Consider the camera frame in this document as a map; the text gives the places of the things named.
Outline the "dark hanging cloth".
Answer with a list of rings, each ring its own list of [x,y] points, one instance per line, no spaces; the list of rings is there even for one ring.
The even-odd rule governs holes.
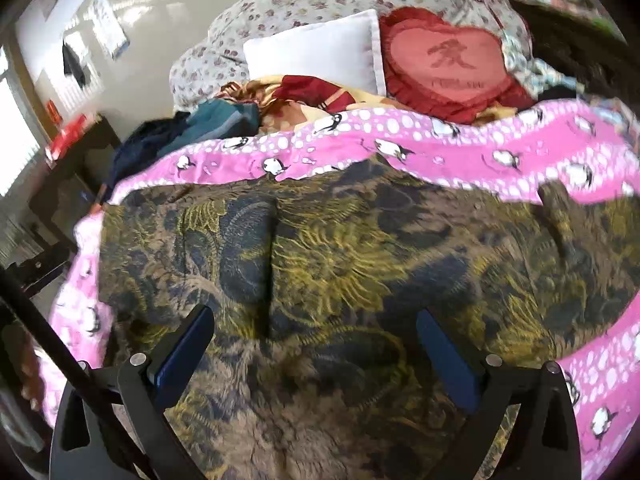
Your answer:
[[[85,70],[80,64],[75,51],[66,42],[62,45],[63,72],[66,77],[73,77],[78,87],[83,89],[88,84]]]

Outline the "white square pillow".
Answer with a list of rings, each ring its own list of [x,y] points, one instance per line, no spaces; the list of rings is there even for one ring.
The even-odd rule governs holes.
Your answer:
[[[386,96],[378,14],[370,9],[243,44],[250,78],[311,76]]]

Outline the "red yellow patterned blanket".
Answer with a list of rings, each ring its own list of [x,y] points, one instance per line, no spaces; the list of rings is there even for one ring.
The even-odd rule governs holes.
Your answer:
[[[293,131],[306,122],[357,108],[410,110],[386,96],[313,76],[268,76],[245,84],[230,81],[220,88],[216,98],[230,103],[255,104],[259,133]]]

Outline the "black rod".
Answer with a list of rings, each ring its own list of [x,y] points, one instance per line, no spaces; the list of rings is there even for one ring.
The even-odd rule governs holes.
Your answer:
[[[22,292],[3,266],[0,268],[0,275],[1,298],[8,308],[38,341],[44,352],[50,356],[70,385],[75,388],[85,404],[91,408],[96,418],[102,422],[102,426],[116,438],[122,452],[150,479],[156,479],[149,459],[129,437],[128,432],[115,416],[111,404],[107,402],[102,393],[99,393],[92,378],[84,372],[66,345],[62,343],[62,340],[58,338],[58,335],[34,306],[32,300]]]

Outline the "pink penguin blanket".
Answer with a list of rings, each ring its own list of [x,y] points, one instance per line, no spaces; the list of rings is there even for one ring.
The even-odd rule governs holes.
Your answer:
[[[114,312],[98,296],[103,211],[146,188],[223,185],[273,177],[307,179],[373,156],[426,183],[480,190],[504,202],[531,202],[558,181],[580,204],[620,196],[639,200],[639,159],[625,123],[612,110],[579,100],[547,101],[480,127],[448,124],[408,110],[357,108],[249,138],[207,140],[180,148],[122,181],[96,214],[76,226],[78,253],[52,307],[50,322],[72,355],[94,366],[117,346]],[[605,471],[639,415],[639,289],[601,335],[558,359],[582,439],[582,474]]]

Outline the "light blue floral cloth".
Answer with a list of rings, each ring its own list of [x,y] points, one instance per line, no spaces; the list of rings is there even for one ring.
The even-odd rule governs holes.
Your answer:
[[[545,91],[555,87],[576,93],[585,92],[585,86],[575,77],[566,76],[541,58],[535,58],[518,38],[504,30],[499,38],[506,71],[532,98],[538,100]]]

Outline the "red heart-shaped cushion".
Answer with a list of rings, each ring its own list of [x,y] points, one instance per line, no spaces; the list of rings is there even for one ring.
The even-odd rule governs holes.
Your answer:
[[[501,41],[485,29],[405,6],[380,18],[380,34],[387,93],[416,112],[469,125],[488,108],[535,103],[506,70]]]

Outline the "wall calendar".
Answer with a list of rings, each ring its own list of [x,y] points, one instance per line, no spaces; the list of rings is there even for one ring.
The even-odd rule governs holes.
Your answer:
[[[96,40],[111,60],[117,60],[129,47],[130,41],[116,18],[111,3],[108,0],[92,0],[90,11]]]

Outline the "dark floral patterned garment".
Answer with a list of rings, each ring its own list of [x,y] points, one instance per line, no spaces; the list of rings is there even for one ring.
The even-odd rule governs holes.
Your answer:
[[[534,366],[639,289],[639,201],[441,188],[373,156],[307,179],[146,188],[103,211],[112,361],[198,304],[216,333],[168,420],[209,479],[423,479],[460,430],[416,333],[432,310]]]

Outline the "dark wooden cabinet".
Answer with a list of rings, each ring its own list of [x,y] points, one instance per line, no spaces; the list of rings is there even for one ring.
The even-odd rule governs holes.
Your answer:
[[[619,98],[639,110],[639,20],[623,36],[528,1],[509,0],[533,37],[534,55],[575,77],[589,93]]]

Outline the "teal folded garment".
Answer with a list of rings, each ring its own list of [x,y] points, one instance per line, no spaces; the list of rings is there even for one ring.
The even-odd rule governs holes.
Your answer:
[[[201,104],[186,118],[186,128],[157,155],[166,156],[189,144],[207,140],[254,136],[260,126],[259,108],[255,103],[231,103],[216,99]]]

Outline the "red bag on table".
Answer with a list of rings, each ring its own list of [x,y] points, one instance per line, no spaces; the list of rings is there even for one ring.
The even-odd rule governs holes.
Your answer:
[[[58,134],[46,147],[46,156],[49,165],[52,166],[56,164],[97,120],[97,114],[79,114],[67,124],[62,125],[62,128],[58,130]]]

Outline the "dark wooden side table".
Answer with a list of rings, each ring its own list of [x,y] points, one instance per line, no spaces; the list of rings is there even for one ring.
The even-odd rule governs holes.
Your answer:
[[[97,114],[81,136],[51,166],[44,164],[30,193],[28,206],[58,242],[76,252],[73,220],[88,214],[102,188],[90,170],[91,152],[118,148],[120,140],[107,118]]]

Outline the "dark navy clothes pile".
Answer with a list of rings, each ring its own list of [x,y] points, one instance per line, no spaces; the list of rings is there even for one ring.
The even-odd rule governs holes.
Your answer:
[[[186,130],[189,116],[189,113],[177,112],[171,118],[142,122],[114,151],[106,188],[112,192],[121,180],[153,165],[160,150]]]

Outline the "floral grey quilt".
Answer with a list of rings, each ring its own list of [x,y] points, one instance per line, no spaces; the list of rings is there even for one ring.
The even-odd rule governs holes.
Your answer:
[[[518,40],[524,53],[532,37],[508,0],[239,0],[209,25],[207,36],[172,64],[169,90],[175,110],[190,112],[229,81],[247,81],[242,47],[253,38],[344,18],[373,9],[386,15],[403,6],[423,8],[453,25],[474,26]]]

